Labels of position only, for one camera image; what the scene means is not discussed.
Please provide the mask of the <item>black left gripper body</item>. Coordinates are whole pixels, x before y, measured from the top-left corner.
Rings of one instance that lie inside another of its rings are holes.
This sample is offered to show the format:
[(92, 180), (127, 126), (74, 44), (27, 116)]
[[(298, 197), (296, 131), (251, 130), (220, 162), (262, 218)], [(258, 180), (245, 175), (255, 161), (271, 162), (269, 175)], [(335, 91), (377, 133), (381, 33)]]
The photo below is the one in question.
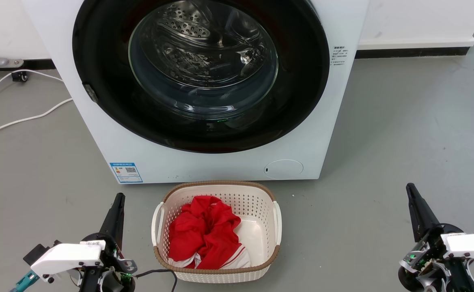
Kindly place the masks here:
[(137, 271), (133, 260), (126, 259), (121, 253), (122, 233), (94, 233), (84, 238), (87, 243), (105, 241), (100, 252), (99, 264), (80, 265), (82, 278), (79, 292), (134, 292)]

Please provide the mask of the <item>blue energy label sticker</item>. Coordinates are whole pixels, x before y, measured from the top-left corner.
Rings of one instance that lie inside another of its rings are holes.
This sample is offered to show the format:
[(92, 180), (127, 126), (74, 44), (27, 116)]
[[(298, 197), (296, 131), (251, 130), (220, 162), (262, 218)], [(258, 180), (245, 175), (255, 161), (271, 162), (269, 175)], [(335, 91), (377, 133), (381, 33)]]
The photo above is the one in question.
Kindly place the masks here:
[(135, 163), (109, 163), (119, 184), (144, 183)]

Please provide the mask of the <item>white front-load washing machine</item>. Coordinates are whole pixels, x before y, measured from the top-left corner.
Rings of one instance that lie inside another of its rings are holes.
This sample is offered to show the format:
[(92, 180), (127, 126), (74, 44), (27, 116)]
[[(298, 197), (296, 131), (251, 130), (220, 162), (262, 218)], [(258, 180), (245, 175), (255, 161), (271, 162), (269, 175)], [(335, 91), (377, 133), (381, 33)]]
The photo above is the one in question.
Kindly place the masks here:
[(197, 153), (140, 137), (91, 99), (73, 56), (73, 28), (84, 0), (21, 1), (106, 163), (135, 163), (144, 181), (141, 184), (273, 180), (264, 168), (280, 159), (302, 163), (304, 170), (295, 179), (319, 178), (369, 6), (369, 0), (308, 0), (325, 31), (329, 56), (334, 46), (345, 46), (349, 53), (345, 65), (330, 65), (320, 101), (300, 125), (280, 139), (250, 150)]

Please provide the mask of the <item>round black glass washer door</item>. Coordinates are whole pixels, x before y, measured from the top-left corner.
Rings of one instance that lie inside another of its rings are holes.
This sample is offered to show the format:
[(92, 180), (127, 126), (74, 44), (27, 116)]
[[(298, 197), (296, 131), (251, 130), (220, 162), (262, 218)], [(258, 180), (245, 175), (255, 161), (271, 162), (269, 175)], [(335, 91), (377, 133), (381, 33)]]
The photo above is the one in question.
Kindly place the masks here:
[(233, 118), (175, 115), (139, 85), (128, 60), (133, 30), (159, 6), (180, 0), (84, 0), (73, 28), (76, 70), (91, 99), (146, 140), (197, 153), (232, 153), (278, 140), (300, 125), (330, 73), (325, 31), (308, 0), (215, 0), (257, 20), (274, 41), (278, 74), (269, 94)]

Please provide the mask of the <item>red and white garment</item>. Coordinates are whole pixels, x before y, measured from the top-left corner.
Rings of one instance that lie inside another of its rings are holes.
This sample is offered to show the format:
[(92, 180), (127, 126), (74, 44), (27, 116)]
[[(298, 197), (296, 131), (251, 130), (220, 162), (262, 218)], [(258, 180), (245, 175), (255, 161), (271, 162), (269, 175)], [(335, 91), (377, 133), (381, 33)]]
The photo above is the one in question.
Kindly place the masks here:
[(249, 268), (251, 258), (235, 229), (241, 218), (214, 196), (196, 196), (170, 224), (167, 263), (203, 270)]

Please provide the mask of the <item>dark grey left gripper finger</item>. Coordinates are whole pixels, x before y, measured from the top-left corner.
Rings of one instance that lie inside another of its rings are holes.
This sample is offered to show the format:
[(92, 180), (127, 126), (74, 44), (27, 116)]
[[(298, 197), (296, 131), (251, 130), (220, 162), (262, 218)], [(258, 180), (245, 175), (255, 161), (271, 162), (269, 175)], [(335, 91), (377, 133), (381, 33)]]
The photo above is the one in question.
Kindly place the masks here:
[(111, 236), (119, 248), (123, 247), (123, 227), (125, 219), (125, 195), (117, 193), (112, 205), (113, 219)]
[(99, 233), (106, 234), (106, 235), (109, 235), (109, 236), (111, 236), (111, 230), (112, 230), (112, 219), (113, 219), (112, 205), (111, 205), (111, 208), (109, 209), (109, 211), (108, 211), (108, 213), (105, 217), (105, 220), (103, 221), (103, 224), (102, 224), (102, 226), (100, 228), (100, 231), (99, 231)]

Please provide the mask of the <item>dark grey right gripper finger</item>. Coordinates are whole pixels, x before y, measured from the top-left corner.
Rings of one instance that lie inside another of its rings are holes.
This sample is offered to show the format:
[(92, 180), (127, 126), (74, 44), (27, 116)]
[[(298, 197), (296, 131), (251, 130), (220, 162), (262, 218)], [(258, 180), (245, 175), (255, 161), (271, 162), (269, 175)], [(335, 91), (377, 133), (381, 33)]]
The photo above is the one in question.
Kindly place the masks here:
[(424, 199), (424, 212), (425, 212), (425, 215), (423, 216), (424, 218), (426, 217), (427, 219), (427, 227), (428, 227), (427, 231), (428, 231), (430, 228), (433, 228), (436, 225), (438, 225), (439, 220), (436, 218), (435, 214), (433, 213), (432, 209), (430, 209), (430, 206), (428, 205), (425, 199)]
[(406, 192), (408, 197), (408, 209), (411, 216), (411, 224), (413, 230), (414, 241), (419, 242), (426, 234), (428, 229), (427, 219), (424, 218), (424, 199), (413, 183), (406, 185)]

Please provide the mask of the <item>round white filter cover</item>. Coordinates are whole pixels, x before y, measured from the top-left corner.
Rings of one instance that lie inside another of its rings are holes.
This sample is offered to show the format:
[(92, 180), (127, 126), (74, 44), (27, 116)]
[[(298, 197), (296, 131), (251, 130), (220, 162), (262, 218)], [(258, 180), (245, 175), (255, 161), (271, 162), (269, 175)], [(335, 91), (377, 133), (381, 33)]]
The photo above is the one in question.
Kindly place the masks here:
[(264, 173), (273, 180), (291, 180), (297, 178), (303, 170), (304, 167), (299, 161), (280, 159), (265, 166)]

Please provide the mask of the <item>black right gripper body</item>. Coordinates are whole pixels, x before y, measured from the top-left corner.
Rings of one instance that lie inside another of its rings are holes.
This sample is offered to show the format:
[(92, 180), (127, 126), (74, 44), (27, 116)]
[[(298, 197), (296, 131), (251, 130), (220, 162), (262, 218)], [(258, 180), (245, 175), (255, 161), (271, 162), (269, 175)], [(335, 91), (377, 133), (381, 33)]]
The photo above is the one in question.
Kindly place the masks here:
[(439, 224), (427, 231), (400, 261), (401, 285), (409, 292), (474, 292), (474, 278), (469, 271), (474, 259), (447, 255), (443, 240), (461, 232), (451, 224)]

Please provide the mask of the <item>perforated steel washer drum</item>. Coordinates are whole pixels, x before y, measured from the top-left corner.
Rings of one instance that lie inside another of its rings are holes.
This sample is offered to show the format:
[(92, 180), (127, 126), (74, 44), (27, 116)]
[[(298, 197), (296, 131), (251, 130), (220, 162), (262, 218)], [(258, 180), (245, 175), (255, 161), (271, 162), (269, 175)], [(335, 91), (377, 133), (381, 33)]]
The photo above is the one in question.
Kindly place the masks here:
[(215, 0), (159, 6), (137, 24), (128, 60), (139, 85), (175, 115), (233, 118), (274, 86), (278, 54), (250, 15)]

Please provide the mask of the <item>white low wall cabinet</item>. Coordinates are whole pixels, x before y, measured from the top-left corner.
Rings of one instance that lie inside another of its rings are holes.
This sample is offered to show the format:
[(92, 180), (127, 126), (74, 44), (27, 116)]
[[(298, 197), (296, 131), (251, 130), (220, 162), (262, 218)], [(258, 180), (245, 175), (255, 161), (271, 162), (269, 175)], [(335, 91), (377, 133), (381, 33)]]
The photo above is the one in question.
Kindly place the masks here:
[(371, 0), (359, 50), (472, 47), (474, 0)]

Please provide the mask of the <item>cream plastic laundry basket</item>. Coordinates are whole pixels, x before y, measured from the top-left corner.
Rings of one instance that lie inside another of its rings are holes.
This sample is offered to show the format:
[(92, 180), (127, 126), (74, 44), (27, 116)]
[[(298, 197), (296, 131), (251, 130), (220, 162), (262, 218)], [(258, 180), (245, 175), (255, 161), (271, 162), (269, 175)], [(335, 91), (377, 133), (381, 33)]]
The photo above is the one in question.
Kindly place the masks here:
[[(251, 266), (228, 270), (196, 270), (173, 267), (166, 262), (170, 224), (180, 207), (197, 195), (220, 198), (232, 208), (242, 223), (236, 234), (250, 254)], [(264, 185), (246, 181), (189, 182), (174, 187), (156, 207), (152, 217), (151, 239), (158, 262), (174, 271), (178, 279), (204, 284), (235, 284), (263, 277), (280, 251), (281, 209), (273, 193)]]

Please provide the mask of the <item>black text warning sticker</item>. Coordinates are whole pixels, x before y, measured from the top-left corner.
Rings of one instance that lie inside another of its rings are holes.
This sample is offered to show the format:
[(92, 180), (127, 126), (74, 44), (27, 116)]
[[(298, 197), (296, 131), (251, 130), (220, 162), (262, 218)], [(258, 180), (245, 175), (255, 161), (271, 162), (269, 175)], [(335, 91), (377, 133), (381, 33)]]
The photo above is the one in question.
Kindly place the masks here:
[(348, 60), (349, 50), (345, 46), (334, 46), (330, 55), (330, 65), (345, 65)]

